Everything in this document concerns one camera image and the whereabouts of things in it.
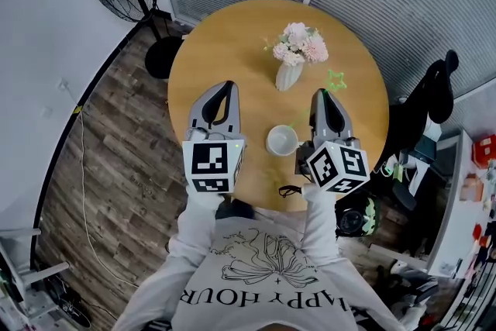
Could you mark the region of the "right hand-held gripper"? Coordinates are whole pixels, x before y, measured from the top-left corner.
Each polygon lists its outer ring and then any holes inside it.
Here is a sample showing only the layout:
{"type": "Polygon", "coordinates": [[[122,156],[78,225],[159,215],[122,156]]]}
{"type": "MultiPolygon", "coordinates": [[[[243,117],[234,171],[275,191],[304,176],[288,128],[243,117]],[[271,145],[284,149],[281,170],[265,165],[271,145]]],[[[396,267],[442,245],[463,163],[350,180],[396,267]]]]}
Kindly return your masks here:
{"type": "MultiPolygon", "coordinates": [[[[309,125],[312,139],[330,130],[341,139],[353,135],[347,111],[323,88],[312,96],[309,125]]],[[[296,150],[295,173],[307,177],[321,191],[336,194],[349,194],[370,180],[367,153],[355,138],[328,140],[319,147],[312,141],[304,142],[296,150]]]]}

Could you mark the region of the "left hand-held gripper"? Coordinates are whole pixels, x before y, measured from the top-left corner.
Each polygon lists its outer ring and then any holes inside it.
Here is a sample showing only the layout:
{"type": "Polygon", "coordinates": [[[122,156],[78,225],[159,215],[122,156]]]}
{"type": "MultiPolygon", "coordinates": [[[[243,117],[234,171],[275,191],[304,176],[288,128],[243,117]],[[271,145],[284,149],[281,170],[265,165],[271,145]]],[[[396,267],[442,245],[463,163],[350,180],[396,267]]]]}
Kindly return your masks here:
{"type": "Polygon", "coordinates": [[[182,142],[188,184],[198,193],[232,194],[246,149],[243,136],[223,134],[240,133],[236,83],[224,81],[198,98],[189,114],[189,126],[182,142]]]}

